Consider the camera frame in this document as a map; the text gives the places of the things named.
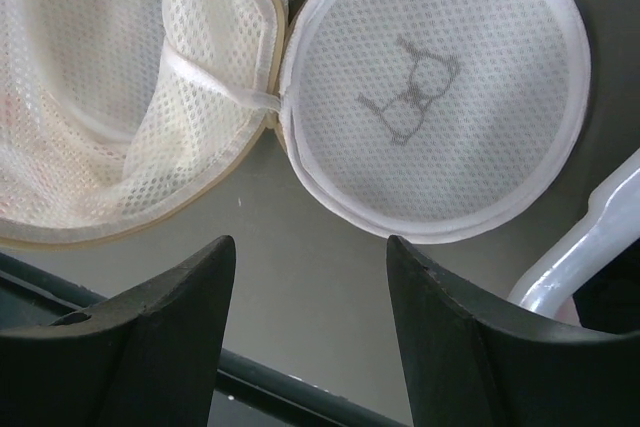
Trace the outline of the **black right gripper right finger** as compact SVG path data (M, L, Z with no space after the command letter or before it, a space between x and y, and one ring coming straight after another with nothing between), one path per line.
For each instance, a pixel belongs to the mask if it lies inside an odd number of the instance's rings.
M639 336L520 308L392 236L386 266L417 426L635 426Z

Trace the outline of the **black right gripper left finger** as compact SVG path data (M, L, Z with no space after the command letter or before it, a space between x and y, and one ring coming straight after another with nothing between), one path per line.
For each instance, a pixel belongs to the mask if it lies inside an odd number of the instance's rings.
M222 236L50 325L2 330L2 425L206 425L234 278Z

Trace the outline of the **white mesh laundry bag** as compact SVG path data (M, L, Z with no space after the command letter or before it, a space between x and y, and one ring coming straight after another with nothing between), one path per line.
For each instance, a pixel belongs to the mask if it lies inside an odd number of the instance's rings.
M1 241L114 239L274 132L371 234L465 240L525 211L582 130L574 0L1 0Z

